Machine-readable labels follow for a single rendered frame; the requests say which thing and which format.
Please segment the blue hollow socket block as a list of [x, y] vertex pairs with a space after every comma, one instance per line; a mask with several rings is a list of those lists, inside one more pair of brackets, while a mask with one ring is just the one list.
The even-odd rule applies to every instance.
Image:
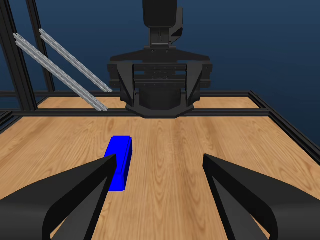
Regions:
[[133, 154], [133, 141], [130, 136], [113, 136], [104, 157], [115, 154], [116, 170], [109, 187], [110, 192], [123, 192], [126, 189], [130, 163]]

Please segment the silver aluminium rail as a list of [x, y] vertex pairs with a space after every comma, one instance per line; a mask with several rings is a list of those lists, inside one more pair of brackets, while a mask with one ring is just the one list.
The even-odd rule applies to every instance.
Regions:
[[40, 37], [43, 41], [45, 41], [57, 53], [59, 53], [63, 58], [65, 58], [76, 69], [78, 69], [83, 75], [85, 75], [99, 89], [101, 89], [105, 93], [112, 93], [113, 92], [113, 90], [109, 86], [107, 86], [102, 80], [100, 80], [94, 73], [92, 73], [86, 66], [84, 66], [72, 54], [70, 54], [64, 47], [62, 47], [56, 40], [54, 40], [42, 28], [39, 29], [39, 33], [40, 33]]
[[79, 85], [75, 80], [73, 80], [51, 60], [49, 60], [44, 54], [42, 54], [27, 40], [25, 40], [21, 35], [19, 35], [18, 33], [14, 33], [13, 36], [15, 38], [15, 43], [19, 48], [21, 48], [24, 52], [31, 56], [42, 67], [44, 67], [66, 86], [68, 86], [73, 92], [75, 92], [93, 108], [95, 108], [97, 111], [108, 110], [108, 108], [104, 104], [97, 100], [91, 93], [89, 93], [86, 89]]

